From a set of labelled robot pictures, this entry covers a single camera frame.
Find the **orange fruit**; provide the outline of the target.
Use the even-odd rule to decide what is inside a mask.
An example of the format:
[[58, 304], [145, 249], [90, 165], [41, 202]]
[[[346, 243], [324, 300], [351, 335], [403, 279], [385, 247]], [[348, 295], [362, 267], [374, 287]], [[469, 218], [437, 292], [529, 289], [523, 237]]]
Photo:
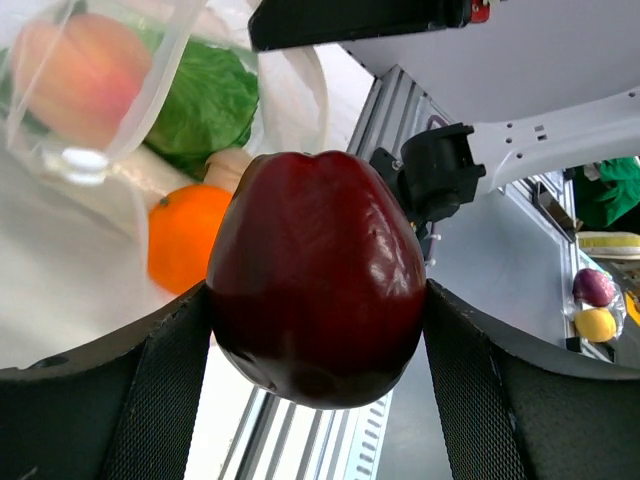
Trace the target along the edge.
[[163, 197], [149, 212], [149, 277], [180, 295], [206, 277], [215, 239], [232, 195], [193, 184]]

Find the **green lettuce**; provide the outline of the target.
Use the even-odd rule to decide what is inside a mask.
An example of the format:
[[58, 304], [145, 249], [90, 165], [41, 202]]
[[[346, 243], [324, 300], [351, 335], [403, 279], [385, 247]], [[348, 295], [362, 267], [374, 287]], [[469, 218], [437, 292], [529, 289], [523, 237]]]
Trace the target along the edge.
[[258, 77], [236, 52], [190, 40], [144, 143], [201, 180], [212, 154], [249, 141], [258, 103]]

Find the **clear zip top bag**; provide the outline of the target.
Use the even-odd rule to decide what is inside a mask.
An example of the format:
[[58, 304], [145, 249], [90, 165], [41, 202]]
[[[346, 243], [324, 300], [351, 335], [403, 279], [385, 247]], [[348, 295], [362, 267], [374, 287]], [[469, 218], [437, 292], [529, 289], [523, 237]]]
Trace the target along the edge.
[[[312, 48], [254, 52], [248, 22], [254, 1], [5, 1], [1, 5], [1, 288], [4, 298], [36, 287], [94, 288], [79, 253], [113, 266], [145, 255], [145, 194], [112, 165], [145, 144], [165, 102], [186, 44], [195, 40], [236, 52], [255, 73], [259, 103], [245, 147], [320, 149], [326, 140], [325, 76]], [[75, 145], [41, 123], [17, 91], [10, 69], [25, 25], [63, 26], [75, 14], [95, 13], [133, 29], [152, 54], [142, 88], [103, 150]]]

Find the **peach fruit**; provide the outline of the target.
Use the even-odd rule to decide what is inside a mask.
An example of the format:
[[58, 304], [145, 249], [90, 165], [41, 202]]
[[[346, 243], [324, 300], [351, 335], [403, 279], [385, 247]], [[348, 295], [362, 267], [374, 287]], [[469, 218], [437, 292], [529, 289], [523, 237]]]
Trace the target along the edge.
[[75, 145], [105, 149], [140, 92], [152, 54], [130, 27], [82, 13], [23, 27], [10, 69], [27, 109]]

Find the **dark red apple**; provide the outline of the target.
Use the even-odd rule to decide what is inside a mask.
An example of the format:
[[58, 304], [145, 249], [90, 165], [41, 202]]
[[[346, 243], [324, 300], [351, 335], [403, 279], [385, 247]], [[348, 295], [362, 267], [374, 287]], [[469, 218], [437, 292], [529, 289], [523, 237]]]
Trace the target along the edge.
[[414, 231], [375, 169], [340, 151], [253, 160], [206, 285], [230, 363], [315, 409], [384, 396], [422, 331], [426, 271]]

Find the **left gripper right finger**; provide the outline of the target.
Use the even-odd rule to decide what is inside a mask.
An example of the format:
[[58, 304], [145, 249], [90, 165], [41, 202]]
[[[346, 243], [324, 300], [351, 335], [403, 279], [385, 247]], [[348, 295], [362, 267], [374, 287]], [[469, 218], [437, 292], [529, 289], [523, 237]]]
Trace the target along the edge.
[[435, 281], [424, 316], [453, 478], [638, 478], [638, 370], [547, 343]]

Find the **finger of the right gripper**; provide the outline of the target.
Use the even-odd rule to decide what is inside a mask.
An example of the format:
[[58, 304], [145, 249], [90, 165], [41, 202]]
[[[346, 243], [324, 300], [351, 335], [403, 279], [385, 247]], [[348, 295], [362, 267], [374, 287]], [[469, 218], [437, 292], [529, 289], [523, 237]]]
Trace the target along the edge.
[[257, 52], [462, 28], [470, 0], [265, 0], [248, 22]]

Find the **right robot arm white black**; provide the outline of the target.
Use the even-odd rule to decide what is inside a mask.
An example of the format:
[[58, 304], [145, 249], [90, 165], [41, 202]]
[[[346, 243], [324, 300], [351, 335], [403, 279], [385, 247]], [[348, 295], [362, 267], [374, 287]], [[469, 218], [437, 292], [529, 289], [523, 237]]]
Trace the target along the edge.
[[635, 1], [263, 1], [257, 52], [336, 43], [375, 78], [352, 150], [414, 221], [639, 151]]

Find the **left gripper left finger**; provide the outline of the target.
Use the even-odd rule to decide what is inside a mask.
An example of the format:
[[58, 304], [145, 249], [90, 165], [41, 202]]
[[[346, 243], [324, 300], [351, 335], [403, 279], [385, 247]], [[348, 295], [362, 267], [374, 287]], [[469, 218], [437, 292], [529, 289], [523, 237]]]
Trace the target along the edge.
[[1, 372], [4, 479], [181, 479], [209, 350], [206, 292]]

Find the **white radish green leaves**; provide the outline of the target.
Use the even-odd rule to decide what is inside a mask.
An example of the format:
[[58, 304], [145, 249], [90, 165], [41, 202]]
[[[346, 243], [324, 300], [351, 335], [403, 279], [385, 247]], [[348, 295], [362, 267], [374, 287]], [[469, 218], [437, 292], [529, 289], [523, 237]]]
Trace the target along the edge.
[[144, 145], [116, 161], [111, 170], [130, 181], [145, 194], [165, 196], [193, 183], [190, 177]]

